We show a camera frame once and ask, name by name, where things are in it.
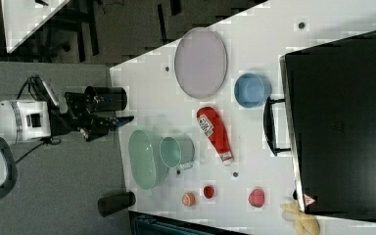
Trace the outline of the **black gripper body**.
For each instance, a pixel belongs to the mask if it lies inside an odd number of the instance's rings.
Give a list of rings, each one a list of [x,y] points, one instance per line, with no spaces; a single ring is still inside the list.
[[[107,135],[115,127],[114,117],[101,117],[100,112],[90,110],[89,96],[84,93],[67,92],[65,94],[67,109],[63,112],[61,105],[49,103],[50,130],[52,136],[65,135],[73,131],[80,132],[87,142]]]

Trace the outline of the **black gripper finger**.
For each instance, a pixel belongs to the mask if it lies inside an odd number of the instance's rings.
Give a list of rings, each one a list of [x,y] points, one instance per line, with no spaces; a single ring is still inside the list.
[[[128,117],[114,117],[112,121],[113,127],[121,127],[126,125],[127,123],[130,123],[134,120],[134,116],[128,116]]]

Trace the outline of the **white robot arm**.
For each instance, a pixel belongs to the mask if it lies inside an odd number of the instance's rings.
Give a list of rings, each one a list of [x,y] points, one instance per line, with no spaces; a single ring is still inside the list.
[[[67,110],[48,96],[34,100],[0,102],[0,200],[15,187],[17,163],[11,151],[14,144],[41,141],[51,144],[56,136],[77,131],[90,142],[107,135],[134,120],[127,117],[101,117],[101,112],[121,111],[126,106],[124,95],[91,95],[67,92]]]

